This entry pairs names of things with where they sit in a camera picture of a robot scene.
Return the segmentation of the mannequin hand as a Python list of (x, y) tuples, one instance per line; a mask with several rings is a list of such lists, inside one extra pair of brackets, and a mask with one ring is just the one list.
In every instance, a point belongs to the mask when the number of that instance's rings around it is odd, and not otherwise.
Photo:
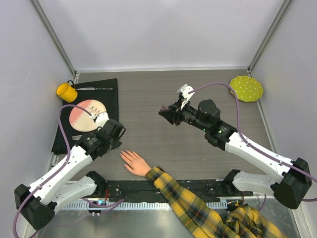
[(148, 163), (134, 151), (122, 150), (120, 156), (124, 160), (124, 167), (133, 175), (145, 177), (152, 169)]

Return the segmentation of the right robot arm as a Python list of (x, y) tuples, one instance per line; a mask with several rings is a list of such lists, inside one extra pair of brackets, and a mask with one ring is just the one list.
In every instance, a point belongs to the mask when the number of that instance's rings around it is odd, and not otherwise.
[(308, 163), (291, 160), (256, 144), (220, 118), (220, 109), (213, 100), (203, 100), (195, 109), (180, 99), (163, 106), (159, 115), (170, 124), (185, 122), (205, 132), (209, 144), (237, 155), (261, 169), (264, 174), (232, 170), (226, 177), (224, 191), (230, 196), (239, 192), (255, 192), (273, 196), (290, 209), (297, 209), (312, 186)]

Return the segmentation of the purple nail polish bottle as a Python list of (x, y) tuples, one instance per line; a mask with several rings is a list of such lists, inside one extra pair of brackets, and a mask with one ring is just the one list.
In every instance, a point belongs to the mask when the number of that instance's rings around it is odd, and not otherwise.
[(169, 109), (168, 106), (162, 105), (160, 111), (166, 111), (166, 110), (168, 110), (168, 109)]

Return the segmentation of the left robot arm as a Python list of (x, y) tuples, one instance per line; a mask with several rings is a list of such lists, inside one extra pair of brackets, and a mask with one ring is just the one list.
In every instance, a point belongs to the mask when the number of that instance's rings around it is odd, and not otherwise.
[(90, 195), (102, 197), (106, 180), (95, 171), (88, 172), (71, 185), (67, 182), (95, 159), (118, 148), (125, 131), (121, 123), (109, 119), (104, 126), (83, 134), (66, 157), (49, 172), (29, 186), (20, 184), (14, 190), (18, 213), (38, 231), (66, 205)]

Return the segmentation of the yellow plaid sleeve forearm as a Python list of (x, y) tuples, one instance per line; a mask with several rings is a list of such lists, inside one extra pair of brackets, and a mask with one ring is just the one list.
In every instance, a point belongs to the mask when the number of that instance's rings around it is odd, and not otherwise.
[(241, 205), (222, 218), (197, 195), (180, 187), (176, 180), (160, 167), (152, 168), (145, 178), (154, 185), (176, 191), (167, 199), (182, 225), (196, 238), (285, 238), (271, 221), (257, 209)]

